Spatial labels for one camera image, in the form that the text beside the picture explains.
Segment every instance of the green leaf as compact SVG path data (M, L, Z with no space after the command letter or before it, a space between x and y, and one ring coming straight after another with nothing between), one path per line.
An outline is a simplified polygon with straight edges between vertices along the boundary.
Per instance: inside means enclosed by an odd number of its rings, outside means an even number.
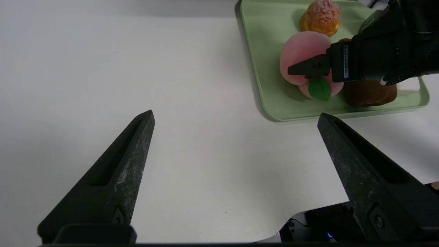
M308 90L311 97L323 101L328 101L332 93L331 87L324 77L309 79Z

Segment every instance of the tray rim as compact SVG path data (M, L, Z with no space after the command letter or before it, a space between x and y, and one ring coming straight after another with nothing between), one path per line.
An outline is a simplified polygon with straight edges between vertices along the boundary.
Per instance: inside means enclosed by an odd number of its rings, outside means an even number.
M256 84L258 86L258 92L259 92L259 98L261 100L261 105L262 108L264 109L264 112L274 121L277 122L289 122L289 121L297 121L297 120L310 120L310 119L317 119L320 114L318 115L313 115L313 116L303 116L303 117L293 117L293 118L286 118L286 119L281 119L278 117L273 116L266 108L265 108L265 104L264 104L264 97L263 97L263 92L261 89L261 83L259 80L259 74L258 74L258 70L256 70L256 62L255 62L255 58L253 56L252 50L250 49L251 47L251 42L248 36L248 31L247 31L247 26L245 24L245 15L243 13L243 5L247 5L247 4L251 4L252 2L259 2L259 3L266 3L268 0L241 0L241 4L239 6L240 8L240 12L241 12L241 20L242 20L242 24L244 27L244 32L245 32L245 39L247 41L247 46L248 46L248 50L249 50L249 54L250 54L250 59L252 61L252 69L253 72L255 74L255 78L256 78ZM294 2L294 0L271 0L271 3L276 3L276 2ZM359 3L357 0L334 0L334 2L355 2L355 3ZM423 105L416 105L416 106L406 106L406 107L398 107L398 108L394 108L394 109L382 109L382 110L372 110L372 111L358 111L358 112L349 112L349 113L337 113L337 114L332 114L334 116L338 116L338 117L343 117L343 118L349 118L349 117L363 117L363 116L378 116L378 115L384 115L384 114L391 114L391 113L398 113L398 112L406 112L407 110L414 110L414 109L420 109L423 107L428 106L428 104L430 103L430 93L428 91L427 86L425 85L425 82L423 80L422 77L418 77L419 79L419 84L420 84L420 90L425 90L425 94L426 94L426 100L427 102Z

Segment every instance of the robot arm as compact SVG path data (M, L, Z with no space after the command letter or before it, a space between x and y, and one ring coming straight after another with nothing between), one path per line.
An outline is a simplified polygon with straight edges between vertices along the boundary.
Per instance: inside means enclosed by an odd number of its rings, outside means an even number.
M351 41L332 44L326 54L290 66L288 73L319 77L332 70L334 82L366 79L385 85L439 73L438 10L436 0L393 1L371 15Z

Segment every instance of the white table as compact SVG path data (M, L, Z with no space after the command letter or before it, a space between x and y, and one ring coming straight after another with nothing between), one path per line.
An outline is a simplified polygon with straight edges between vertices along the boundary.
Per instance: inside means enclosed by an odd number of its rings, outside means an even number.
M137 114L156 126L138 242L251 242L347 197L317 122L263 116L235 0L0 2L0 245L38 223ZM428 107L346 123L421 182L439 180Z

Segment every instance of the light green tray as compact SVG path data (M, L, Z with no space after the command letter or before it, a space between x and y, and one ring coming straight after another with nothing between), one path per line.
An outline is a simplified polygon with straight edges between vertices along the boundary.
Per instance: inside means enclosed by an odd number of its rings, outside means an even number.
M313 0L242 0L241 14L248 48L265 112L275 121L318 118L322 113L336 116L368 116L424 107L430 96L422 78L421 90L398 96L394 102L369 108L353 108L344 102L342 93L327 102L312 100L297 86L285 81L279 72L279 58L285 42L300 31L299 20ZM338 42L351 38L371 10L352 0L337 1L342 7L342 21L331 38Z

